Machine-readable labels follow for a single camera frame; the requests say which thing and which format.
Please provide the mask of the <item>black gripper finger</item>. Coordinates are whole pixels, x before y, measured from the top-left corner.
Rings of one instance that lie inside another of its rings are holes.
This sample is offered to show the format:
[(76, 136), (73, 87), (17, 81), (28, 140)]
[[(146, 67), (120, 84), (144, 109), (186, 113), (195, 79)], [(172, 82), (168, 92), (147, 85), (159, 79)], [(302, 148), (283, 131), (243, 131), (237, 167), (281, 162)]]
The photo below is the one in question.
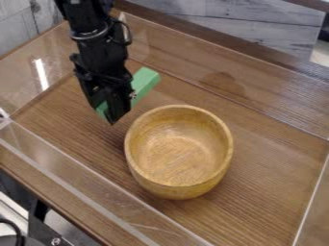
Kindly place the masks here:
[(111, 124), (115, 124), (123, 115), (131, 110), (131, 92), (132, 89), (130, 86), (107, 86), (104, 89), (106, 101), (108, 105), (106, 117)]
[(104, 83), (98, 77), (79, 77), (81, 86), (81, 92), (89, 106), (96, 109), (99, 105), (106, 101), (104, 98)]

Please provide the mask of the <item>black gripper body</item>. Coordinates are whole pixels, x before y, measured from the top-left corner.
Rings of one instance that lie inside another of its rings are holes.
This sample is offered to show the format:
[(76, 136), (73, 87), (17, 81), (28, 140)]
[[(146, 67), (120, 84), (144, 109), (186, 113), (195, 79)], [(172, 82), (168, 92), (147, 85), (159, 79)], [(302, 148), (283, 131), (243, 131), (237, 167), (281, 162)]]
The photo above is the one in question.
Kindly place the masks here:
[(71, 39), (79, 48), (71, 55), (76, 77), (98, 77), (104, 89), (107, 86), (130, 86), (132, 89), (132, 75), (126, 68), (127, 46), (132, 42), (128, 30), (124, 27), (100, 27), (89, 31), (72, 29)]

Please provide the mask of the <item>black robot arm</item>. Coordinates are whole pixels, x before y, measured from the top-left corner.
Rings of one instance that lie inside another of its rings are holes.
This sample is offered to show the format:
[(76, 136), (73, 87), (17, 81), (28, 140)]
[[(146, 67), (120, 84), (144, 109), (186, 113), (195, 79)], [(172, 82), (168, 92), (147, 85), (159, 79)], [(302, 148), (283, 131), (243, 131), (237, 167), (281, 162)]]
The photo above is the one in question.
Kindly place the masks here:
[(68, 22), (77, 53), (69, 56), (88, 105), (115, 124), (131, 110), (126, 24), (110, 15), (114, 0), (53, 0)]

